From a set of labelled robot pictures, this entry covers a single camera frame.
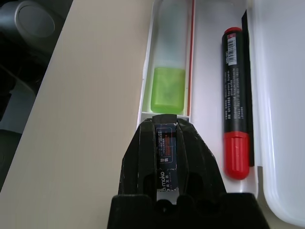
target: red stripe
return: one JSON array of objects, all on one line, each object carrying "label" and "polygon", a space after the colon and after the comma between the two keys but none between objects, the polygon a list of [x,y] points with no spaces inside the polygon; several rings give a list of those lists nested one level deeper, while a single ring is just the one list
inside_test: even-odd
[{"label": "red stripe", "polygon": [[195,20],[195,0],[192,1],[192,24],[191,24],[191,48],[190,48],[190,65],[189,65],[189,91],[187,96],[187,115],[190,115],[191,106],[191,89],[192,89],[192,73],[193,73],[193,40],[194,40],[194,20]]}]

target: marker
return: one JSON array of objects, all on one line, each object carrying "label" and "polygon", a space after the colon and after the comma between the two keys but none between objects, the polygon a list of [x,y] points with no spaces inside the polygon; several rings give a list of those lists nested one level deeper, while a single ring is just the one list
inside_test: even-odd
[{"label": "marker", "polygon": [[223,35],[224,73],[224,170],[242,180],[249,175],[249,134],[247,130],[246,84],[243,32],[238,27]]}]

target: red marker cap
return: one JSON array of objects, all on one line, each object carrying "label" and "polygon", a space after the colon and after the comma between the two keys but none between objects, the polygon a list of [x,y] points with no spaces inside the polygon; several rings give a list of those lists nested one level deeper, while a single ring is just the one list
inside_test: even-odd
[{"label": "red marker cap", "polygon": [[234,179],[243,180],[249,175],[249,135],[240,131],[224,134],[225,173]]}]

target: plastic container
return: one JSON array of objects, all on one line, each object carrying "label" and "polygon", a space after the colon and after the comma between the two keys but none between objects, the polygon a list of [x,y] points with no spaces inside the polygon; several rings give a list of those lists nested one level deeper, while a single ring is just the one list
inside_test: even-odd
[{"label": "plastic container", "polygon": [[[161,2],[156,0],[152,11],[138,123],[155,115],[148,105],[155,22]],[[257,167],[263,166],[264,195],[270,209],[280,219],[301,227],[305,227],[304,9],[304,0],[196,0],[194,42],[193,47],[187,47],[187,53],[194,50],[193,64],[186,66],[187,72],[192,69],[192,75],[185,81],[184,109],[179,116],[190,120],[214,154],[227,192],[257,196],[262,185],[258,183]],[[226,29],[242,27],[245,10],[250,36],[255,166],[246,179],[234,180],[224,173],[221,39]],[[190,24],[188,21],[188,44]]]},{"label": "plastic container", "polygon": [[187,0],[164,0],[157,15],[151,110],[180,114],[184,108]]}]

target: gray object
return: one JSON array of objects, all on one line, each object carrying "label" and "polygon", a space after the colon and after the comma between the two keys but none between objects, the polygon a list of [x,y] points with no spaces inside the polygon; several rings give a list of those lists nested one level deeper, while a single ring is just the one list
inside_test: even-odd
[{"label": "gray object", "polygon": [[20,139],[21,134],[0,130],[0,192],[6,175],[9,172]]},{"label": "gray object", "polygon": [[0,9],[0,29],[13,42],[52,54],[64,20],[31,1],[12,1]]}]

